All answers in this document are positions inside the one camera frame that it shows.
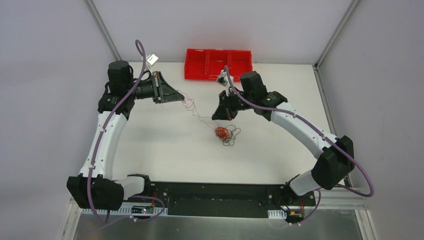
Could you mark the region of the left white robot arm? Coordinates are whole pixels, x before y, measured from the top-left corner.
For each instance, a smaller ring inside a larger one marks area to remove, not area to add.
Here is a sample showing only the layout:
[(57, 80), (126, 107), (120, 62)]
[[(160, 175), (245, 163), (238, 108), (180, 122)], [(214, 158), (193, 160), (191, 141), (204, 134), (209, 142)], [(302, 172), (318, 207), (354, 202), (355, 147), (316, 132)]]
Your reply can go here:
[(77, 176), (70, 176), (66, 187), (81, 209), (116, 211), (134, 196), (140, 202), (152, 198), (150, 178), (133, 173), (113, 180), (113, 165), (121, 134), (136, 100), (152, 99), (156, 104), (178, 102), (184, 96), (171, 87), (160, 71), (142, 71), (146, 79), (134, 78), (127, 61), (108, 65), (108, 82), (98, 102), (96, 132), (89, 154)]

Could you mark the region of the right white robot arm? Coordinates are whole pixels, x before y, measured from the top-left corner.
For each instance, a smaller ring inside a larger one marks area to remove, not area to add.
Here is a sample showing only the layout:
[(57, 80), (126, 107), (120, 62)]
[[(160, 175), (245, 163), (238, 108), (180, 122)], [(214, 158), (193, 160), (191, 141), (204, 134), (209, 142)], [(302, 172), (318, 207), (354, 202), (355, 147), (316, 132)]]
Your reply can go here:
[(316, 127), (298, 114), (287, 98), (277, 91), (268, 91), (256, 71), (240, 76), (242, 89), (232, 87), (233, 77), (222, 70), (216, 79), (225, 87), (219, 95), (218, 107), (213, 120), (233, 120), (239, 111), (252, 109), (285, 129), (302, 143), (316, 158), (314, 167), (292, 178), (283, 187), (284, 200), (296, 205), (304, 195), (316, 189), (331, 190), (354, 168), (353, 141), (347, 137), (337, 137)]

